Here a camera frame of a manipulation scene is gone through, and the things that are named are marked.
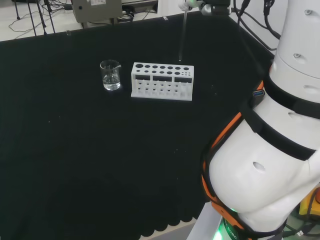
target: metal stand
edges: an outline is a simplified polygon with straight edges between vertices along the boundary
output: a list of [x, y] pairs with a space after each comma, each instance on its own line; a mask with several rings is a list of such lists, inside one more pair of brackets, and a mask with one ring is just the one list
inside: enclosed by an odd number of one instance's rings
[[30, 13], [30, 17], [31, 17], [32, 26], [33, 26], [34, 35], [37, 36], [37, 34], [36, 34], [36, 28], [35, 28], [35, 24], [34, 24], [34, 19], [33, 19], [33, 17], [32, 17], [32, 13], [31, 13], [29, 1], [26, 0], [26, 3], [28, 4], [28, 8], [29, 8], [29, 13]]
[[18, 7], [17, 7], [17, 1], [16, 0], [14, 0], [14, 5], [15, 5], [15, 11], [16, 11], [16, 19], [20, 20], [19, 13], [18, 13]]
[[48, 12], [49, 12], [49, 16], [50, 16], [50, 21], [51, 21], [51, 25], [52, 25], [52, 29], [53, 29], [53, 33], [56, 33], [55, 31], [55, 26], [54, 26], [54, 22], [52, 21], [52, 17], [51, 17], [51, 8], [50, 8], [50, 4], [49, 4], [49, 1], [46, 0], [46, 6], [48, 8]]
[[45, 28], [46, 28], [47, 26], [46, 26], [45, 21], [44, 21], [44, 18], [43, 18], [43, 16], [42, 16], [42, 12], [41, 12], [40, 5], [39, 5], [39, 2], [38, 2], [38, 1], [36, 1], [36, 5], [38, 6], [38, 11], [39, 11], [40, 18], [41, 18], [41, 22], [42, 22], [42, 26], [43, 26], [43, 35], [47, 35], [46, 30], [45, 30]]

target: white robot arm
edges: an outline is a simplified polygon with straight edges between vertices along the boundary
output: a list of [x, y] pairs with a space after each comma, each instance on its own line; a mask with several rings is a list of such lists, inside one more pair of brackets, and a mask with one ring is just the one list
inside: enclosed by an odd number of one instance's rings
[[[217, 2], [225, 3], [221, 13], [230, 10], [228, 0], [179, 6], [214, 15]], [[272, 67], [253, 93], [264, 95], [261, 103], [242, 107], [204, 155], [202, 182], [212, 206], [247, 238], [279, 237], [289, 214], [320, 182], [319, 29], [319, 0], [288, 1]]]

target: white floor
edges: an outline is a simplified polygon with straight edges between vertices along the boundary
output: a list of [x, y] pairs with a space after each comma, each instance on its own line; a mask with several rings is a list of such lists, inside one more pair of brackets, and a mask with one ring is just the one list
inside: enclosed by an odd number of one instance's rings
[[[17, 20], [15, 4], [11, 0], [0, 0], [0, 41], [7, 41], [7, 40], [16, 39], [16, 38], [19, 38], [19, 39], [27, 38], [35, 35], [32, 29], [32, 22], [31, 22], [30, 15], [27, 15], [29, 14], [28, 5], [26, 3], [17, 2], [17, 8], [18, 8], [18, 13], [21, 19], [19, 21], [16, 21], [11, 26], [12, 29], [14, 29], [15, 31], [26, 31], [26, 30], [29, 30], [29, 31], [27, 31], [24, 34], [24, 32], [14, 32], [8, 27], [10, 24], [12, 24], [13, 21]], [[31, 8], [31, 12], [32, 13], [34, 12], [32, 14], [32, 17], [33, 17], [34, 25], [36, 26], [39, 23], [41, 23], [38, 7], [35, 3], [30, 3], [30, 8]], [[147, 13], [144, 13], [144, 12], [136, 14], [134, 16], [133, 21], [142, 20], [146, 16], [146, 14]], [[47, 26], [45, 28], [45, 31], [47, 32], [47, 34], [52, 34], [54, 31], [51, 25], [51, 21], [49, 16], [46, 16], [46, 15], [43, 16], [43, 19]], [[150, 12], [145, 19], [152, 19], [157, 17], [158, 17], [158, 14]], [[73, 12], [66, 13], [64, 9], [52, 14], [52, 20], [53, 20], [53, 25], [56, 33], [65, 32], [67, 30], [71, 31], [71, 30], [82, 29], [81, 24], [76, 21]], [[101, 25], [89, 23], [89, 27], [97, 27], [97, 26], [101, 26]], [[40, 24], [36, 28], [36, 34], [37, 35], [44, 34], [44, 29], [42, 27], [42, 24]]]

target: table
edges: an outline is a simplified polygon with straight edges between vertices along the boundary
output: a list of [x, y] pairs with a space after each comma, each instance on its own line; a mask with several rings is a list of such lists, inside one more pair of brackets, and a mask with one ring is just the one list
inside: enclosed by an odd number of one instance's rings
[[[132, 99], [134, 62], [179, 64], [183, 15], [0, 42], [0, 234], [137, 240], [197, 218], [200, 154], [260, 82], [237, 25], [191, 13], [193, 101]], [[267, 70], [272, 55], [246, 33]], [[99, 63], [121, 63], [105, 91]]]

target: green light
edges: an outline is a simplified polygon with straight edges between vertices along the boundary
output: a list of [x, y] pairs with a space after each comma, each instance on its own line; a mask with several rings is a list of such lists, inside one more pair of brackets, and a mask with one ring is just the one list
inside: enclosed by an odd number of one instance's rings
[[220, 230], [216, 231], [213, 240], [223, 240]]

